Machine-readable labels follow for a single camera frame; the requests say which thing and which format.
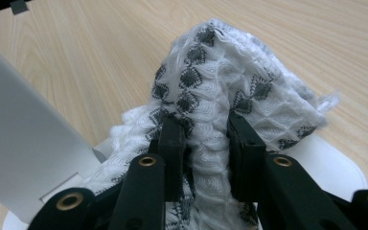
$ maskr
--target wood grain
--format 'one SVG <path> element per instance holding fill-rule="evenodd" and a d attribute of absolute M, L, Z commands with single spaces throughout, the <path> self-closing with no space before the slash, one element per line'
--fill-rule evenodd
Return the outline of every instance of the wood grain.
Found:
<path fill-rule="evenodd" d="M 368 179 L 368 1 L 34 0 L 0 11 L 0 53 L 93 146 L 146 104 L 174 39 L 219 18 L 260 38 L 318 95 L 341 103 L 317 133 Z M 0 224 L 5 209 L 0 206 Z"/>

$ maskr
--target white fabric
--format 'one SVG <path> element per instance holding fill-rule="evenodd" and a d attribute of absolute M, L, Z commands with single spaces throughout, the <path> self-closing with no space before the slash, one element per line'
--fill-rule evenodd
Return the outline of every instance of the white fabric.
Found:
<path fill-rule="evenodd" d="M 280 152 L 326 124 L 337 96 L 321 99 L 256 37 L 212 19 L 178 38 L 156 73 L 147 105 L 123 116 L 110 131 L 113 154 L 87 179 L 96 194 L 119 183 L 129 162 L 147 152 L 173 113 L 191 147 L 194 190 L 184 178 L 184 196 L 167 204 L 167 229 L 249 229 L 244 204 L 230 193 L 226 121 L 242 115 L 267 145 Z"/>

